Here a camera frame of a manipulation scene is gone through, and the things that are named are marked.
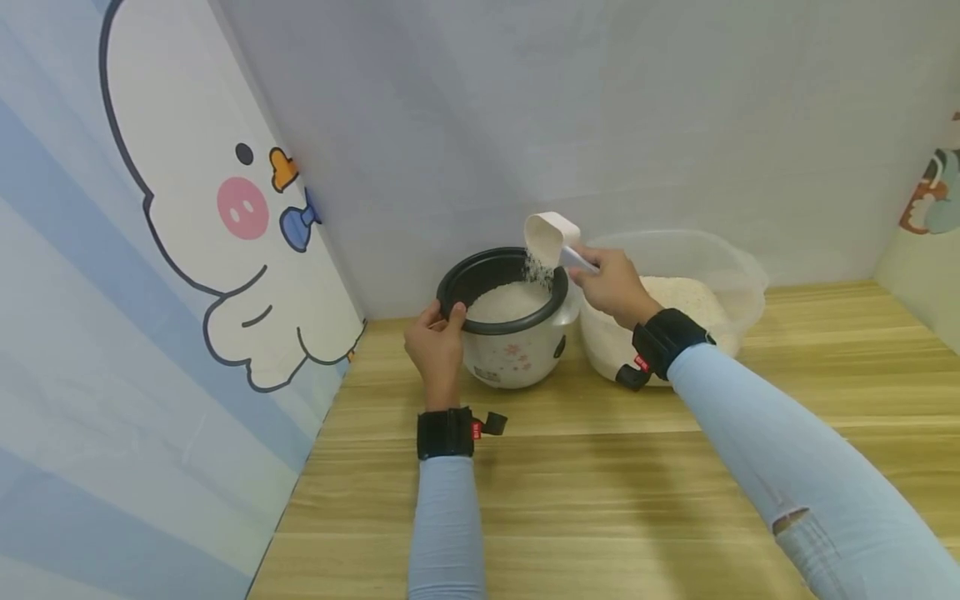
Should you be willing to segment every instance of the white rice cooker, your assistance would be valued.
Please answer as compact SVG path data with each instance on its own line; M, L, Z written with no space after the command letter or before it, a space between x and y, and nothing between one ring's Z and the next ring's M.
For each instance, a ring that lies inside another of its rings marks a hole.
M449 271L437 290L445 318L457 302L469 308L491 289L525 278L526 250L494 248ZM464 323L464 365L494 388L517 389L543 380L566 346L566 326L577 319L582 295L571 289L563 267L554 271L550 300L540 310L507 323Z

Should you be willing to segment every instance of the tabletop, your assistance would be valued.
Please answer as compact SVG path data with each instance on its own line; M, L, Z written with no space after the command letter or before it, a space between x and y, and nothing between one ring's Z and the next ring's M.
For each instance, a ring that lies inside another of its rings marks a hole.
M420 379L373 322L254 581L253 600L405 597ZM474 457L495 600L809 599L669 389L631 393L576 327L541 384L463 402L509 417ZM739 360L867 456L960 557L960 358L872 281L771 290Z

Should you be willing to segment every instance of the orange beak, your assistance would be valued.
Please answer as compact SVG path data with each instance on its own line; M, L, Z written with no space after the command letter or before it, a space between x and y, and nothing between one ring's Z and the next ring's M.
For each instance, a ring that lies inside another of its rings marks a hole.
M292 158L287 158L286 153L279 148L273 148L270 151L270 164L274 167L273 184L277 192L287 189L300 174L297 163Z

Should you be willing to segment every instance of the cartoon sticker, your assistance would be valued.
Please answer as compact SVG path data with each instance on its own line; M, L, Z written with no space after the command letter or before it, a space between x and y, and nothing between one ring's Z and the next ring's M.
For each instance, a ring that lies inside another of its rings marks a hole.
M205 36L181 3L113 0L101 88L157 247L213 297L204 316L210 353L245 366L251 386L270 392L308 358L339 362L364 322L320 237L316 206L294 185L296 162L252 97L237 97L248 89L230 87L243 82L232 57L211 51L219 35Z
M960 112L953 115L953 123L960 124ZM918 235L960 227L960 149L933 153L900 217L900 227Z

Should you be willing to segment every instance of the blue sleeve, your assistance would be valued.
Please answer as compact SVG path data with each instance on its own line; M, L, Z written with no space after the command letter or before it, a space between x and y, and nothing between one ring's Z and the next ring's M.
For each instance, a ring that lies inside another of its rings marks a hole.
M480 505L470 458L438 456L420 463L407 598L487 598Z
M700 345L667 374L821 600L960 598L960 567L879 471L793 398Z

